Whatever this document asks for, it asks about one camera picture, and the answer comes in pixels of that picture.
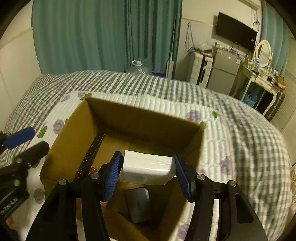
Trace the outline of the grey power bank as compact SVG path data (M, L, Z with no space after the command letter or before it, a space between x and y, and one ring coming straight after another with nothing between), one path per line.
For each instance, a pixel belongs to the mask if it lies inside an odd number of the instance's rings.
M125 201L133 223L150 219L151 202L149 191L145 187L126 190Z

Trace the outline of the white charger block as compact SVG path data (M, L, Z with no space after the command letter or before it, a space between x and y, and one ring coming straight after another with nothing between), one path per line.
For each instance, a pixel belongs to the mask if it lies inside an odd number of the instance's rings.
M143 185L165 185L176 175L173 157L125 151L121 181Z

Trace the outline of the brown cardboard box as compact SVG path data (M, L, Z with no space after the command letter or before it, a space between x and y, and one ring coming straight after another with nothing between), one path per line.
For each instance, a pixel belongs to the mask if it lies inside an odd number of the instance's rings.
M171 157L179 154L197 167L204 132L198 123L127 104L88 98L79 104L55 139L43 164L40 178L48 189L61 179L72 181L98 133L104 139L93 166L108 163L116 151ZM119 181L113 196L102 208L108 233L115 240L171 240L187 204L176 178L165 185L147 185L152 218L135 224L128 215L126 190L136 184Z

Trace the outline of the white louvered wardrobe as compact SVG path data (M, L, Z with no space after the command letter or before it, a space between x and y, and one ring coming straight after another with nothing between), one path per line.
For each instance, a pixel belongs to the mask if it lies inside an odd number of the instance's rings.
M295 133L295 39L293 38L290 41L290 51L283 76L286 84L283 92L285 99L271 122L288 138Z

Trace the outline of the green curtain left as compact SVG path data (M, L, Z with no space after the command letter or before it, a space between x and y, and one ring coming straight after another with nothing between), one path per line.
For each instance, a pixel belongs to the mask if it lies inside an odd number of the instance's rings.
M181 15L182 1L34 1L41 72L126 72L146 60L153 73L165 73L177 57Z

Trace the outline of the green curtain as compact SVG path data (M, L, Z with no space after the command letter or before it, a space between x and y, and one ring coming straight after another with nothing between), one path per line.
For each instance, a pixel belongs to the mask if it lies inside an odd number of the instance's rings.
M146 60L153 73L165 73L177 57L181 15L182 1L34 1L41 72L126 72Z
M269 41L273 60L272 69L283 75L290 51L290 30L278 12L267 1L261 1L261 39Z

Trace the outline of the white dressing table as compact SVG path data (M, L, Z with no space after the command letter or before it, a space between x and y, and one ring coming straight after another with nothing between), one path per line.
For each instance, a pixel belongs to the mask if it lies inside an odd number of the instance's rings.
M239 67L229 95L258 110L268 121L274 118L285 99L283 91L267 77L245 66Z

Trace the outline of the clear water jug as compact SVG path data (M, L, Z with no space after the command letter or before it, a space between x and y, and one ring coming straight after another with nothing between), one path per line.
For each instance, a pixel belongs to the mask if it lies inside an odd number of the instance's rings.
M127 69L128 73L132 74L152 74L152 61L149 58L135 59L132 61L130 68Z

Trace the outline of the silver small fridge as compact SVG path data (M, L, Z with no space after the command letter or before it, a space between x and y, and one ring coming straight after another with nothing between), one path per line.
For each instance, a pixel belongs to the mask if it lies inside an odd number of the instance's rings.
M207 88L229 95L239 69L238 56L217 49Z

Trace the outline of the white suitcase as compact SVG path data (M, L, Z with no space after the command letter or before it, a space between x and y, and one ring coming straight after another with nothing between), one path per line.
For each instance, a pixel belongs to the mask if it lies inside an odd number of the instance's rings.
M189 55L189 65L186 81L199 85L201 88L207 88L211 74L213 57L198 52L192 52Z

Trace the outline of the white oval mirror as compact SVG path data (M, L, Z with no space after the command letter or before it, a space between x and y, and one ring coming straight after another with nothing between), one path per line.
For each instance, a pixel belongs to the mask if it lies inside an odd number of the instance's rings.
M255 47L254 57L260 60L261 67L267 67L273 59L271 45L267 40L261 40Z

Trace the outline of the green curtain right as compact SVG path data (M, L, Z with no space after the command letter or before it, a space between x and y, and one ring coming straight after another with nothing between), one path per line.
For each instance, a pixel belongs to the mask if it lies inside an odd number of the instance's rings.
M290 51L290 30L278 12L267 1L261 1L261 39L269 41L273 60L272 69L283 75Z

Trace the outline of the black wall television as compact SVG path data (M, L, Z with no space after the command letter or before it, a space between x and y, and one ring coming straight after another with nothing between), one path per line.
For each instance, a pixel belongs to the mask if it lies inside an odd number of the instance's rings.
M257 32L244 23L219 12L216 25L216 35L252 51L255 46Z

